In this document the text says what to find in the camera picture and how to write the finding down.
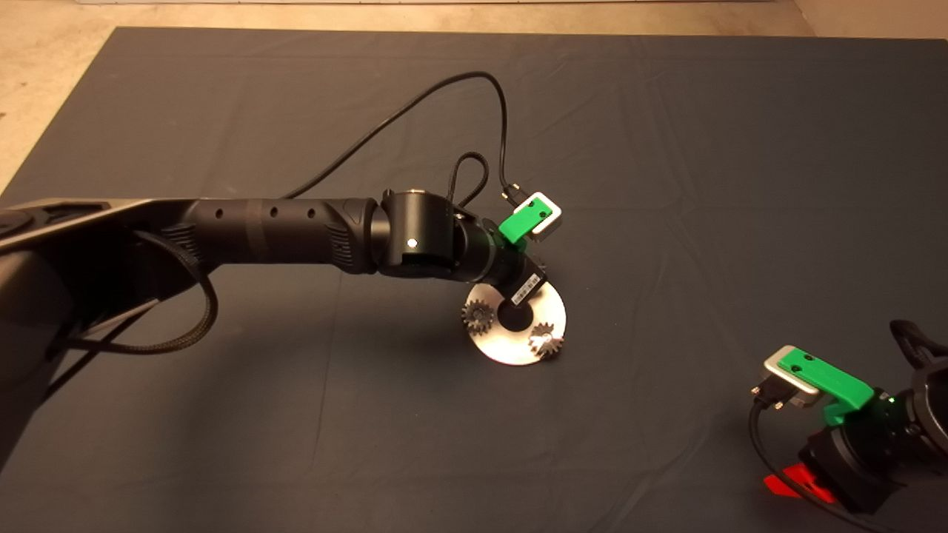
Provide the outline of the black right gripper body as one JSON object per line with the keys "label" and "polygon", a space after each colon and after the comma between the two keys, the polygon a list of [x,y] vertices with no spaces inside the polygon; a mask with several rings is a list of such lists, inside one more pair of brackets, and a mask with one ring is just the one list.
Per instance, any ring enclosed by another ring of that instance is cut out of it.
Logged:
{"label": "black right gripper body", "polygon": [[844,509],[873,514],[928,479],[928,444],[908,391],[878,395],[837,426],[813,433],[798,457]]}

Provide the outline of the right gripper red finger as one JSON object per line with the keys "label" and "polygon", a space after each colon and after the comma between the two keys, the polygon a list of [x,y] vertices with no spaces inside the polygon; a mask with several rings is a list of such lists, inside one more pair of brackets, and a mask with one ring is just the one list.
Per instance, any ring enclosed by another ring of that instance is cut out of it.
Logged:
{"label": "right gripper red finger", "polygon": [[[838,503],[836,496],[829,489],[824,488],[818,482],[816,476],[803,463],[795,463],[782,470],[783,475],[792,480],[796,485],[801,486],[806,492],[816,496],[824,503]],[[787,485],[779,476],[767,475],[763,479],[763,485],[772,494],[786,498],[802,499],[799,493],[795,492],[791,486]]]}

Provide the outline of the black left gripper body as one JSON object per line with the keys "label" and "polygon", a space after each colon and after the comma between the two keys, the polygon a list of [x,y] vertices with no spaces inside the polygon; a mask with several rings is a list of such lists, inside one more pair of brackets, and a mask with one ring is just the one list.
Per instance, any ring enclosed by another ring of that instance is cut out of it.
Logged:
{"label": "black left gripper body", "polygon": [[481,248],[487,251],[487,259],[475,282],[495,288],[511,306],[524,306],[547,284],[547,273],[524,247],[508,242],[498,224],[481,218],[478,228],[484,236]]}

